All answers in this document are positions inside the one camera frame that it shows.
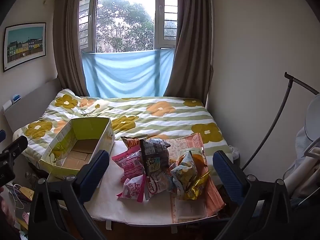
painting of houses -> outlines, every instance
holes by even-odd
[[[6,28],[4,71],[28,60],[46,55],[45,29],[46,23],[23,24]]]

light blue fabric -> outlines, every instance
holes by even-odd
[[[82,62],[91,97],[163,96],[169,82],[173,49],[85,53]]]

wall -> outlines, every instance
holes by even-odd
[[[284,72],[320,91],[320,23],[305,0],[214,0],[213,80],[208,110],[241,167],[258,147],[283,100]],[[295,136],[313,95],[294,84],[269,139],[245,169],[281,178],[295,160]]]
[[[7,26],[35,22],[47,23],[46,56],[33,59],[3,72],[3,50],[0,50],[1,108],[14,94],[19,94],[23,97],[57,76],[52,43],[53,5],[54,0],[47,0],[45,4],[44,0],[17,0],[0,26],[0,44],[3,44],[4,31]],[[0,129],[4,129],[7,133],[6,140],[0,143],[0,152],[2,152],[12,142],[12,132],[2,111],[0,112]],[[20,183],[24,181],[26,169],[25,159],[21,156],[14,166]]]

hand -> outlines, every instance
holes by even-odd
[[[3,192],[3,190],[4,190],[4,188],[0,187],[0,193]],[[0,202],[1,202],[1,210],[3,211],[4,215],[6,216],[8,224],[11,226],[14,226],[14,219],[9,211],[9,206],[7,205],[7,203],[4,201],[4,199],[2,197],[0,197]]]

screw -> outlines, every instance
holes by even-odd
[[[75,178],[76,178],[75,175],[68,175],[68,176],[66,177],[66,180],[67,180],[67,181],[73,181]]]
[[[253,175],[248,175],[247,179],[248,179],[249,181],[255,181],[255,180],[256,180],[256,177],[253,176]]]
[[[284,184],[284,181],[282,179],[277,179],[277,183],[282,186]]]
[[[44,178],[38,180],[38,184],[44,184],[44,182],[45,182]]]

